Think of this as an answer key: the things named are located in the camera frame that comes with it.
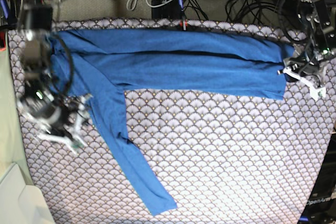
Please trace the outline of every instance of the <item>patterned tablecloth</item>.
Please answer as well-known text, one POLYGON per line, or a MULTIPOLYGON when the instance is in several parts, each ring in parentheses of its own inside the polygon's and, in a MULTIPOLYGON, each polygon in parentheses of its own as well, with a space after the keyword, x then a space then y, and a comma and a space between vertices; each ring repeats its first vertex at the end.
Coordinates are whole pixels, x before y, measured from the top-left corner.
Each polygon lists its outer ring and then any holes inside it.
MULTIPOLYGON (((62 22, 55 28, 175 29, 178 24, 101 19, 62 22)), ((269 27, 200 21, 189 25, 283 39, 269 27)), ((19 96, 24 76, 18 59, 25 43, 16 31, 8 34, 19 96)), ((152 217, 92 125, 82 129, 89 147, 74 157, 63 146, 37 142, 34 125, 20 115, 32 179, 59 224, 297 223, 336 119, 335 63, 327 67, 327 97, 318 102, 300 83, 287 85, 283 101, 191 90, 126 92, 129 137, 176 200, 177 210, 152 217)))

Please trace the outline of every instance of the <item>scale pattern fabric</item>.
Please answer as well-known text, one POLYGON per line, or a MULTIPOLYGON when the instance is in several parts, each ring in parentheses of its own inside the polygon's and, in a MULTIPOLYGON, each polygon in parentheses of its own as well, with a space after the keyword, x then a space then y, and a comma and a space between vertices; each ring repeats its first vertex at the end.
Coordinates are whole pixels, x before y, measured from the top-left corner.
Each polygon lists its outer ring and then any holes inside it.
MULTIPOLYGON (((178 23, 101 19, 62 22, 55 29, 174 29, 178 23)), ((285 40, 268 27, 189 25, 285 40)), ((9 47, 19 96, 24 38, 10 31, 9 47)), ((287 85, 283 101, 191 90, 126 92, 129 138, 176 200, 177 210, 150 215, 92 124, 82 129, 89 147, 74 157, 63 146, 36 141, 34 125, 19 115, 32 179, 56 223, 297 223, 336 119, 335 64, 327 67, 327 97, 318 102, 300 83, 287 85)))

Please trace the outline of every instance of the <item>blue long-sleeve shirt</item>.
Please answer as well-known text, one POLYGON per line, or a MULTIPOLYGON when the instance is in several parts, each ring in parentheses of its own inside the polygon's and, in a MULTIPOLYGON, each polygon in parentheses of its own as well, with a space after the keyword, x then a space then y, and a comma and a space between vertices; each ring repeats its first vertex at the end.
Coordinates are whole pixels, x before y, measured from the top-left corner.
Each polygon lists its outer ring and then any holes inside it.
MULTIPOLYGON (((152 215, 176 208, 140 150, 128 140, 125 90, 194 89, 282 99, 277 75, 293 48, 238 35, 166 30, 71 30, 59 33, 75 75, 70 94, 91 93, 93 123, 152 215)), ((52 41, 52 65, 67 81, 63 47, 52 41)))

